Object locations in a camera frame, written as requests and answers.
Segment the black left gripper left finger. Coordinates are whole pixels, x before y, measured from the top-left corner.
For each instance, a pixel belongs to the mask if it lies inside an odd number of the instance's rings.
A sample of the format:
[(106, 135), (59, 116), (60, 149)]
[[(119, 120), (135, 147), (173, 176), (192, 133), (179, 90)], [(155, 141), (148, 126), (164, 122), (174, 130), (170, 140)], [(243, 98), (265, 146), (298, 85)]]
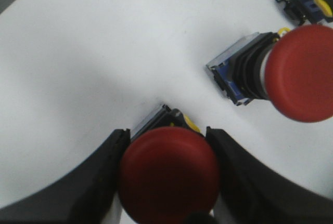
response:
[(85, 161), (39, 192), (1, 208), (1, 223), (102, 223), (117, 190), (130, 130), (116, 129)]

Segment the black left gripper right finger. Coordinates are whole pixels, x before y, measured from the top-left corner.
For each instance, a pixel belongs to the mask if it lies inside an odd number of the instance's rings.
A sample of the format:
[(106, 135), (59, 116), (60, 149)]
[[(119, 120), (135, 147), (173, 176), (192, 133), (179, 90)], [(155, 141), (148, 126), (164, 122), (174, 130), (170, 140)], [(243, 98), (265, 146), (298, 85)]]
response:
[(221, 168), (219, 223), (332, 223), (332, 200), (261, 163), (226, 131), (207, 127)]

